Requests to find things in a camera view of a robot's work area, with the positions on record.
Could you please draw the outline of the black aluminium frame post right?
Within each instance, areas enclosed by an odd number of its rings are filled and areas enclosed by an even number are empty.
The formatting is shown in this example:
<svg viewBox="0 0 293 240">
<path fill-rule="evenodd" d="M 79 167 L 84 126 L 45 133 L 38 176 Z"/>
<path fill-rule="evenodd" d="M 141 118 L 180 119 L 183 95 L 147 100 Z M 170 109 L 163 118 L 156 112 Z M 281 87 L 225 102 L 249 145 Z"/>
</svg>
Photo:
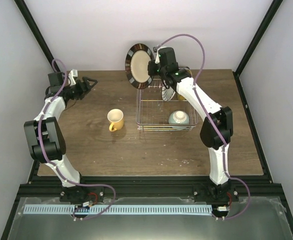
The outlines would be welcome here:
<svg viewBox="0 0 293 240">
<path fill-rule="evenodd" d="M 266 30 L 268 29 L 270 23 L 272 22 L 273 18 L 275 17 L 277 11 L 279 10 L 280 6 L 282 5 L 283 0 L 273 0 L 264 15 L 261 23 L 258 26 L 248 48 L 246 49 L 238 67 L 233 72 L 236 76 L 240 76 L 245 69 L 246 65 L 248 64 L 250 58 L 252 57 L 254 51 L 256 50 L 258 44 L 260 43 L 262 37 L 264 36 Z"/>
</svg>

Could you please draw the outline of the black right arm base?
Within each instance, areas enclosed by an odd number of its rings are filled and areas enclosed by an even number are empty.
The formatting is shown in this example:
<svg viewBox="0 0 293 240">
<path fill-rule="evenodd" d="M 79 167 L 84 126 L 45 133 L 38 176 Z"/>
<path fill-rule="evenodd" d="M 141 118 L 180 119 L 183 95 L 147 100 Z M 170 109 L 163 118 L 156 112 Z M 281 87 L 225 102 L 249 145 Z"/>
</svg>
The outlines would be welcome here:
<svg viewBox="0 0 293 240">
<path fill-rule="evenodd" d="M 194 200 L 206 203 L 226 203 L 230 198 L 232 202 L 238 202 L 239 197 L 234 195 L 235 189 L 230 180 L 216 185 L 211 180 L 192 187 Z"/>
</svg>

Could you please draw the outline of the black front frame rail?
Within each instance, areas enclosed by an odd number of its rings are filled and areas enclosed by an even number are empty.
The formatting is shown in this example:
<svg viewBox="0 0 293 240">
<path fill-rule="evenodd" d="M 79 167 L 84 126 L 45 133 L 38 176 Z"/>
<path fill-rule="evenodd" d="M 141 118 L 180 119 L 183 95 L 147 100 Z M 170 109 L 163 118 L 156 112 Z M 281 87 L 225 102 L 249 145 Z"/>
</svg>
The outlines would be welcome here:
<svg viewBox="0 0 293 240">
<path fill-rule="evenodd" d="M 273 197 L 284 195 L 280 183 L 267 177 L 241 176 L 252 196 Z M 208 176 L 84 176 L 86 184 L 112 186 L 120 197 L 191 197 L 209 183 Z M 34 176 L 31 183 L 20 185 L 19 197 L 59 197 L 60 180 L 54 176 Z"/>
</svg>

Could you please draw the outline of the black aluminium frame post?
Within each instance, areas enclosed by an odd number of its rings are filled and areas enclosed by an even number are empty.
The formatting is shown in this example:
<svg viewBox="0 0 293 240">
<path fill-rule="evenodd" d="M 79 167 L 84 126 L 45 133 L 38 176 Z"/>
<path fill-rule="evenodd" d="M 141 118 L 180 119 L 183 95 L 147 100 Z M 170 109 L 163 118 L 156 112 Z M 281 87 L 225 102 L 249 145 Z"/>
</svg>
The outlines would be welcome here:
<svg viewBox="0 0 293 240">
<path fill-rule="evenodd" d="M 258 26 L 248 48 L 246 49 L 238 67 L 233 72 L 236 76 L 240 76 L 245 69 L 246 65 L 248 64 L 250 58 L 252 57 L 254 51 L 256 50 L 258 44 L 260 43 L 262 37 L 264 36 L 266 30 L 268 29 L 270 23 L 272 22 L 273 18 L 275 17 L 277 11 L 279 10 L 280 6 L 282 5 L 283 0 L 273 0 L 264 15 L 261 23 Z"/>
<path fill-rule="evenodd" d="M 38 28 L 38 25 L 36 21 L 34 20 L 26 2 L 24 0 L 14 0 L 16 6 L 18 7 L 20 13 L 22 14 L 26 24 L 28 25 L 29 29 L 31 30 L 34 38 L 36 39 L 39 47 L 41 48 L 44 56 L 46 57 L 47 61 L 51 65 L 51 68 L 54 71 L 60 71 L 59 66 L 56 62 L 53 62 L 54 56 L 52 55 L 52 52 L 50 51 L 49 46 L 47 45 L 40 29 Z"/>
</svg>

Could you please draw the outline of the blue striped white plate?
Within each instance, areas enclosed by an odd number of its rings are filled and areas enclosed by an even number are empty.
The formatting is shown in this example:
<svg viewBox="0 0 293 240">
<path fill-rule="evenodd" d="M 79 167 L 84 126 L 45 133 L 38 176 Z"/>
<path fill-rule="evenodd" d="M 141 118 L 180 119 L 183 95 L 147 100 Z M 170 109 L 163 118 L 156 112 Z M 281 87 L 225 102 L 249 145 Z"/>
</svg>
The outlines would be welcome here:
<svg viewBox="0 0 293 240">
<path fill-rule="evenodd" d="M 164 102 L 170 101 L 175 96 L 175 93 L 176 92 L 171 87 L 166 88 L 163 86 L 161 88 L 161 97 Z"/>
</svg>

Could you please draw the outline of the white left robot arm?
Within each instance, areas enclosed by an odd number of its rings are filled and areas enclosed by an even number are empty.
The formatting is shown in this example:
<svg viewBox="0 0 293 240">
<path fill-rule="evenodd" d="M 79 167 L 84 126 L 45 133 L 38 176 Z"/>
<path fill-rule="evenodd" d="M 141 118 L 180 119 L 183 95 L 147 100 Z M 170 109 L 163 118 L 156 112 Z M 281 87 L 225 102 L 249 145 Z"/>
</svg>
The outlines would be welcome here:
<svg viewBox="0 0 293 240">
<path fill-rule="evenodd" d="M 68 75 L 63 72 L 50 73 L 48 80 L 43 108 L 33 120 L 23 125 L 30 156 L 51 168 L 63 187 L 73 187 L 71 196 L 77 202 L 83 202 L 88 198 L 89 190 L 80 184 L 81 174 L 66 156 L 66 142 L 58 120 L 70 100 L 82 100 L 98 81 L 86 76 L 78 79 L 75 69 Z"/>
</svg>

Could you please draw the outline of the yellow ceramic mug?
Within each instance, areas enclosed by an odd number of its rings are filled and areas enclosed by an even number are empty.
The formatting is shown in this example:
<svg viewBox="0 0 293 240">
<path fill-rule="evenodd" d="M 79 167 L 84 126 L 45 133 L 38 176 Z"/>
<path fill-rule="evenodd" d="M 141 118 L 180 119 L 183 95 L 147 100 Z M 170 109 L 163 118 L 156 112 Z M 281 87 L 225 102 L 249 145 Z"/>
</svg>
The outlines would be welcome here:
<svg viewBox="0 0 293 240">
<path fill-rule="evenodd" d="M 107 114 L 107 120 L 110 132 L 121 130 L 124 126 L 124 113 L 120 109 L 112 109 Z"/>
</svg>

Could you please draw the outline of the dark multicolour rimmed plate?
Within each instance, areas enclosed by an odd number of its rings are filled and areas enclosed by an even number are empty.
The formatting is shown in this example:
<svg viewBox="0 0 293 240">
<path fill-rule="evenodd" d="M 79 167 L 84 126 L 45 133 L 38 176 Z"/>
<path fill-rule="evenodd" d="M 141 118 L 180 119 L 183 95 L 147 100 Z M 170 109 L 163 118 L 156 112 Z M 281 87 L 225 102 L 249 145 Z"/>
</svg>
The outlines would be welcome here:
<svg viewBox="0 0 293 240">
<path fill-rule="evenodd" d="M 152 83 L 148 64 L 154 59 L 150 48 L 143 43 L 136 43 L 128 50 L 125 57 L 125 74 L 134 88 L 143 90 Z"/>
</svg>

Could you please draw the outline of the yellow woven bamboo plate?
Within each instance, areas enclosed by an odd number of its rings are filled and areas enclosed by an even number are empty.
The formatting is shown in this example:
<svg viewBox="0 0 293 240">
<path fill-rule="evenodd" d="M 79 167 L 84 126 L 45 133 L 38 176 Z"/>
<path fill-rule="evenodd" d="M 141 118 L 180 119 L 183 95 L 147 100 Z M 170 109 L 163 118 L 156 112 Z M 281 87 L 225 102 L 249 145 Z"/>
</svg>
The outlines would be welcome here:
<svg viewBox="0 0 293 240">
<path fill-rule="evenodd" d="M 185 68 L 185 70 L 190 74 L 191 77 L 193 77 L 192 71 L 189 68 Z M 185 101 L 186 99 L 180 95 L 179 93 L 177 93 L 177 99 L 179 101 Z"/>
</svg>

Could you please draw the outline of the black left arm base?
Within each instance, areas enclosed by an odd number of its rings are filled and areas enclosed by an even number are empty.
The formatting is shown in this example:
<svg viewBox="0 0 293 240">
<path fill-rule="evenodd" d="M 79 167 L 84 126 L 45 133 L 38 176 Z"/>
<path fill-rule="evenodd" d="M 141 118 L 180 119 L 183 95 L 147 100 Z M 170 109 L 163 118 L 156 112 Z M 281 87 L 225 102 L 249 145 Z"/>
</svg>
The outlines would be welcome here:
<svg viewBox="0 0 293 240">
<path fill-rule="evenodd" d="M 60 202 L 68 202 L 71 204 L 82 204 L 84 202 L 92 201 L 94 204 L 103 200 L 105 188 L 98 187 L 84 187 L 73 186 L 63 187 L 60 193 Z"/>
</svg>

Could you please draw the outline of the black aluminium frame post left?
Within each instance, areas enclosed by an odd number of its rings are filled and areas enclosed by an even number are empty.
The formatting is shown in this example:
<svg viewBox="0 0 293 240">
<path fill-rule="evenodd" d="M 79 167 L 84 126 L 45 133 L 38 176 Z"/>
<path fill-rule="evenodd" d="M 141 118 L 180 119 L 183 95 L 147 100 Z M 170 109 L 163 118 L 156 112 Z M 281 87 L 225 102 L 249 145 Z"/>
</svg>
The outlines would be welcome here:
<svg viewBox="0 0 293 240">
<path fill-rule="evenodd" d="M 39 47 L 41 48 L 44 56 L 46 57 L 47 61 L 51 65 L 51 68 L 54 71 L 60 71 L 59 66 L 56 62 L 53 62 L 54 56 L 52 55 L 52 52 L 50 51 L 49 46 L 47 45 L 40 29 L 38 28 L 38 25 L 36 21 L 34 20 L 26 2 L 24 0 L 14 0 L 16 6 L 18 7 L 20 13 L 22 14 L 26 24 L 28 25 L 29 29 L 31 30 L 34 38 L 36 39 Z"/>
</svg>

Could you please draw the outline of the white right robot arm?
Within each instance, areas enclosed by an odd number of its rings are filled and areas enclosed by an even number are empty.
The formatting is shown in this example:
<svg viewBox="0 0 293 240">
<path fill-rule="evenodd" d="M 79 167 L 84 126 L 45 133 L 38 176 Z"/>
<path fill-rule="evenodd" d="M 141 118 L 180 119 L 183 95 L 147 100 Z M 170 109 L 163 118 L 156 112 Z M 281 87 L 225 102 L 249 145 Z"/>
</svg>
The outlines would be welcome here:
<svg viewBox="0 0 293 240">
<path fill-rule="evenodd" d="M 223 186 L 230 178 L 228 150 L 233 135 L 233 113 L 230 107 L 222 107 L 212 100 L 184 68 L 180 68 L 172 47 L 154 48 L 156 57 L 148 64 L 148 74 L 158 75 L 164 84 L 183 96 L 201 117 L 203 123 L 200 139 L 208 148 L 210 173 L 214 184 L 208 189 L 209 197 L 221 201 L 227 190 Z"/>
</svg>

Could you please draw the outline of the green dotted white bowl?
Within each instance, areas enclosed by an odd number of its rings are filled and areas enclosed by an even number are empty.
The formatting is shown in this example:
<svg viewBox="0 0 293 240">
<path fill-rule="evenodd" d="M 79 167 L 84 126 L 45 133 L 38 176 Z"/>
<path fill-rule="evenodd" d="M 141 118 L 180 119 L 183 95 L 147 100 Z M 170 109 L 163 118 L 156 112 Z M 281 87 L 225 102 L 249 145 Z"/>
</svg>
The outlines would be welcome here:
<svg viewBox="0 0 293 240">
<path fill-rule="evenodd" d="M 172 131 L 182 131 L 190 128 L 189 115 L 182 110 L 172 112 L 168 118 L 168 123 Z"/>
</svg>

